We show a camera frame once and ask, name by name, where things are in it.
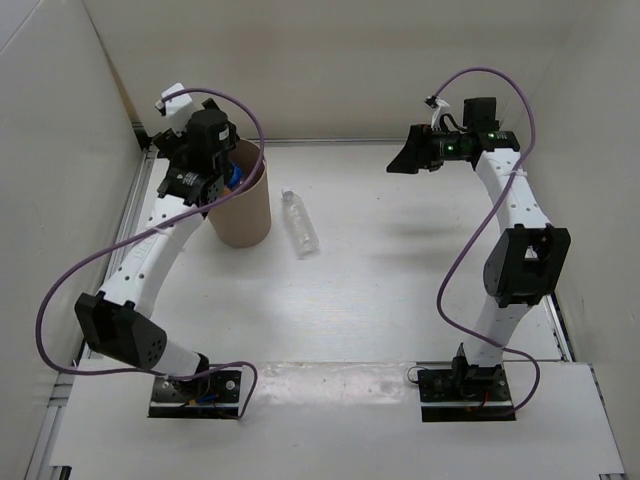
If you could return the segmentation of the blue Pocari Sweat bottle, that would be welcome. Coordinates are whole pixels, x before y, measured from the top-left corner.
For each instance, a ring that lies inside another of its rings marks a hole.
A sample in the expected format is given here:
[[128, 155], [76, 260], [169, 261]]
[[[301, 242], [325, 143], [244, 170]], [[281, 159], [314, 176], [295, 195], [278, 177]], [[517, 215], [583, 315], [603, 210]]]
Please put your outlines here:
[[245, 179], [246, 179], [246, 175], [244, 170], [237, 164], [232, 163], [232, 172], [231, 172], [231, 177], [229, 179], [229, 182], [227, 185], [231, 185], [234, 184], [236, 182], [240, 182], [241, 185], [244, 183]]

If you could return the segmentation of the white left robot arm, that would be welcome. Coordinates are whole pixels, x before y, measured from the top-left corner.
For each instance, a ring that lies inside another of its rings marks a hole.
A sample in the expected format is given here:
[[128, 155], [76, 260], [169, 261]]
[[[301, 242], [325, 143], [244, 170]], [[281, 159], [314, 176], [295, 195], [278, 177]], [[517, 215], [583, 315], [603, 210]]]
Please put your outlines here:
[[151, 316], [172, 265], [208, 214], [206, 205], [222, 196], [233, 175], [229, 153], [237, 135], [214, 100], [202, 106], [185, 96], [177, 101], [189, 115], [182, 131], [167, 130], [153, 139], [170, 164], [146, 224], [151, 234], [131, 247], [96, 294], [81, 294], [74, 309], [92, 350], [176, 377], [176, 388], [197, 400], [210, 388], [208, 360], [171, 341]]

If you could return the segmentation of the clear unlabelled plastic bottle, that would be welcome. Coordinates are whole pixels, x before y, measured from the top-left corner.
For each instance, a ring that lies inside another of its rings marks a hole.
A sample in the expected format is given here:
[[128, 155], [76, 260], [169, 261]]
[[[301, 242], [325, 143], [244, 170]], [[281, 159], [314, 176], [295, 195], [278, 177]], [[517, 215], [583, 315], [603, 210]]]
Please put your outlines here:
[[299, 259], [319, 250], [319, 238], [302, 198], [290, 188], [281, 190], [282, 212], [287, 234]]

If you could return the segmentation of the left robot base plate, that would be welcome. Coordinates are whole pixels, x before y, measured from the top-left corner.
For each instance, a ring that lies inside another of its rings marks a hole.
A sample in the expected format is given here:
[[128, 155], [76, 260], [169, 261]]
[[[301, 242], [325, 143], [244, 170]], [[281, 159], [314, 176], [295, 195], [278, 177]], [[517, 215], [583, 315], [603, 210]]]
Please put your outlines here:
[[196, 389], [156, 379], [147, 416], [155, 419], [232, 419], [239, 415], [241, 386], [240, 367], [223, 369], [207, 380], [199, 380]]

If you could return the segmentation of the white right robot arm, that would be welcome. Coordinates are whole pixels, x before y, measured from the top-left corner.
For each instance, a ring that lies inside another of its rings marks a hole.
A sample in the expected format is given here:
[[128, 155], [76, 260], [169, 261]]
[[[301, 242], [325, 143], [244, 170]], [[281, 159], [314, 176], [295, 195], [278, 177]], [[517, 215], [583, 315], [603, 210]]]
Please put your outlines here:
[[555, 290], [571, 237], [540, 209], [519, 164], [520, 144], [496, 118], [495, 98], [465, 100], [463, 120], [452, 127], [440, 111], [446, 102], [433, 104], [438, 110], [431, 122], [410, 127], [387, 172], [435, 172], [449, 161], [469, 163], [491, 199], [500, 237], [483, 267], [486, 299], [475, 326], [466, 331], [449, 368], [421, 368], [417, 383], [426, 403], [478, 408], [509, 401], [505, 349], [524, 316]]

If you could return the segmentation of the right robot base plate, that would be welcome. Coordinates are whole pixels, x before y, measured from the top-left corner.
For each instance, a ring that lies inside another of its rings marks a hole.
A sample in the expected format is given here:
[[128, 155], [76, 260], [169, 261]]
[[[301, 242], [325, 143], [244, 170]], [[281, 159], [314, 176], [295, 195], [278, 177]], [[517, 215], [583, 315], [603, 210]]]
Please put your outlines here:
[[417, 364], [407, 380], [419, 391], [423, 423], [510, 422], [514, 404], [501, 366], [492, 368]]

